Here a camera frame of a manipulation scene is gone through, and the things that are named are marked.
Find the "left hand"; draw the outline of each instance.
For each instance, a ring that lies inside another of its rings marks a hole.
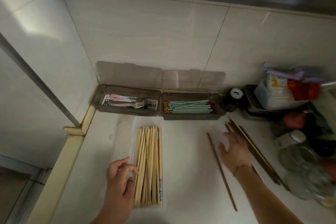
[[[131,213],[134,201],[134,178],[128,173],[138,174],[136,166],[127,164],[129,157],[112,162],[106,170],[107,188],[103,206],[91,224],[122,224]]]

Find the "hand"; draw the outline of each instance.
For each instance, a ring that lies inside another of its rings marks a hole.
[[[107,188],[101,211],[91,224],[122,224],[131,213],[134,201],[134,178],[126,181],[129,172],[138,174],[136,166],[127,164],[129,157],[112,162],[106,170]]]
[[[251,157],[247,142],[233,132],[224,133],[229,140],[229,150],[227,151],[222,142],[218,142],[221,159],[224,165],[234,173],[238,167],[252,167]]]

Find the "bundle of chopsticks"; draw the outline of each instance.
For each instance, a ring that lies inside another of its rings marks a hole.
[[[243,129],[243,127],[239,126],[231,117],[229,117],[229,122],[225,122],[225,126],[229,131],[237,133],[238,135],[240,135],[242,138],[244,138],[247,141],[249,151],[252,153],[252,155],[258,161],[258,163],[262,166],[265,172],[269,175],[269,177],[273,180],[273,182],[275,182],[278,185],[282,184],[289,191],[288,186],[283,182],[280,176],[276,173],[274,168],[267,161],[267,159],[264,157],[264,155],[255,145],[255,143],[252,141],[251,137]],[[258,171],[253,166],[252,168],[253,168],[253,171],[261,178]]]
[[[165,113],[217,113],[216,105],[209,100],[163,102]]]
[[[138,129],[134,206],[162,205],[162,139],[161,129]]]

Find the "metal fork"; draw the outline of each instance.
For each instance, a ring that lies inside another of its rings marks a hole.
[[[145,106],[144,102],[138,102],[138,103],[127,103],[127,104],[108,104],[111,106],[119,106],[119,107],[128,107],[131,106],[133,108],[142,108]]]

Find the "white countertop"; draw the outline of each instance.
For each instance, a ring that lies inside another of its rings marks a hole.
[[[271,142],[269,123],[244,120],[239,111],[231,117],[250,135],[278,174],[280,166]],[[131,146],[132,120],[135,116],[96,112],[51,224],[89,223],[99,212],[104,198],[105,170],[113,159],[124,158]],[[135,209],[126,223],[257,223],[247,198],[236,179],[223,166],[238,212],[235,212],[210,148],[206,133],[216,143],[226,139],[224,121],[164,121],[163,175],[166,209]],[[253,158],[265,184],[305,224],[336,222],[334,211],[315,201],[303,201],[276,185]]]

